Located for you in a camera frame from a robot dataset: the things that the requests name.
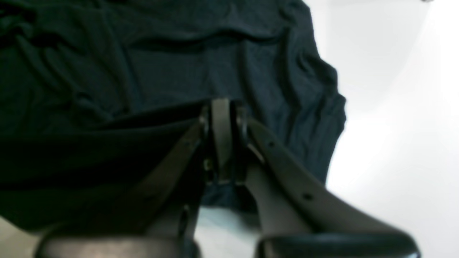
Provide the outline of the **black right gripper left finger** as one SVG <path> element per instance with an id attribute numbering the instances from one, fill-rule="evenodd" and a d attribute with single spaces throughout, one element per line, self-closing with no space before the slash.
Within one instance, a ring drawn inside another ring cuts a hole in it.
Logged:
<path id="1" fill-rule="evenodd" d="M 38 258 L 198 258 L 193 241 L 206 185 L 232 179 L 229 99 L 198 121 L 146 178 L 109 207 L 46 235 Z"/>

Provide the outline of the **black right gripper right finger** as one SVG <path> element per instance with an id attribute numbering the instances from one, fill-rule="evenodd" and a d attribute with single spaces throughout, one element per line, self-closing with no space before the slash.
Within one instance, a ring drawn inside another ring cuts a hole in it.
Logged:
<path id="1" fill-rule="evenodd" d="M 256 258 L 419 258 L 404 231 L 330 193 L 241 104 L 233 105 L 234 180 L 254 198 Z"/>

